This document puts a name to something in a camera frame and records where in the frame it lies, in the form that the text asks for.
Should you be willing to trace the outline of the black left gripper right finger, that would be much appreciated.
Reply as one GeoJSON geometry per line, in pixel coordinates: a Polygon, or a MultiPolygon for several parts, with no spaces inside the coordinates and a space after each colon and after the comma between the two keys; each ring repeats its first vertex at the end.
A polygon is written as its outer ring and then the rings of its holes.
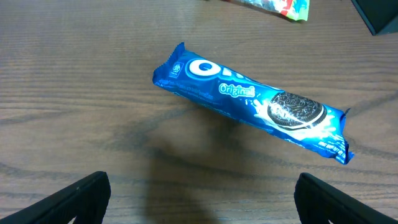
{"type": "Polygon", "coordinates": [[[302,224],[397,224],[309,173],[301,173],[294,200],[302,224]]]}

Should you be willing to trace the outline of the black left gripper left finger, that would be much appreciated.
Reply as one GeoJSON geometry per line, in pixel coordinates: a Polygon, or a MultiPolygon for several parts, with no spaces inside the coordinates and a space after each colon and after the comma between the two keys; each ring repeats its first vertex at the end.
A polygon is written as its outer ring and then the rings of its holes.
{"type": "Polygon", "coordinates": [[[43,200],[1,219],[1,224],[102,224],[111,196],[108,175],[96,171],[43,200]]]}

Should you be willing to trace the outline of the blue Oreo cookie pack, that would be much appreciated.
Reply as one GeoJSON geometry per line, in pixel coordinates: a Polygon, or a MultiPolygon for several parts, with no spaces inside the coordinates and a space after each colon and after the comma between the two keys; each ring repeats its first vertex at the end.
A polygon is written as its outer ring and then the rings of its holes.
{"type": "Polygon", "coordinates": [[[229,118],[265,130],[346,165],[354,156],[343,136],[346,113],[257,82],[176,46],[153,84],[229,118]]]}

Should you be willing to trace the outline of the green Haribo gummy bag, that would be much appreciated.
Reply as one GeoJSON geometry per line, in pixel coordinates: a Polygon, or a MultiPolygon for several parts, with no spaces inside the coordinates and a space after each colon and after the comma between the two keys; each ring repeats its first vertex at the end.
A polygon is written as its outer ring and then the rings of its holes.
{"type": "Polygon", "coordinates": [[[257,11],[283,16],[291,21],[307,21],[310,0],[228,0],[257,11]]]}

